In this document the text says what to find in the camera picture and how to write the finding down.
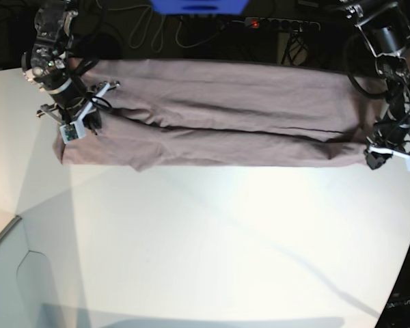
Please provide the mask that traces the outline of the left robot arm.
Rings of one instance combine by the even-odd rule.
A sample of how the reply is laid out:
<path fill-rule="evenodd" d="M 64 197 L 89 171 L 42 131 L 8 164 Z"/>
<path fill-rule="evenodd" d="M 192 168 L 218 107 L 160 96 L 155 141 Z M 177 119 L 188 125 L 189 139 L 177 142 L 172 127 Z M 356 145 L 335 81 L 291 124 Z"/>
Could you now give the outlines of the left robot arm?
<path fill-rule="evenodd" d="M 333 7 L 354 19 L 358 32 L 346 42 L 343 61 L 353 87 L 370 100 L 388 107 L 376 118 L 364 151 L 368 167 L 382 167 L 392 157 L 402 158 L 410 171 L 410 25 L 397 1 L 341 1 Z M 362 38 L 375 59 L 375 70 L 387 86 L 371 93 L 356 80 L 349 64 L 349 49 Z"/>

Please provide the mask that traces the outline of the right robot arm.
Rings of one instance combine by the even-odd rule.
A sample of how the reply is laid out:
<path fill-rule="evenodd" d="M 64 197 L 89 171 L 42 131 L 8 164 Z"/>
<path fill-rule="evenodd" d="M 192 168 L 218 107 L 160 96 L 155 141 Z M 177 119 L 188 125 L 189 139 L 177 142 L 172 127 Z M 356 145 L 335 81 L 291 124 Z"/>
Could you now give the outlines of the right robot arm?
<path fill-rule="evenodd" d="M 51 105 L 41 105 L 36 115 L 56 122 L 66 144 L 102 128 L 100 113 L 113 111 L 104 96 L 120 86 L 118 81 L 91 86 L 84 83 L 83 75 L 98 64 L 95 57 L 71 66 L 70 56 L 79 45 L 72 31 L 78 15 L 78 1 L 44 1 L 34 18 L 33 48 L 21 59 L 26 80 L 53 100 Z"/>

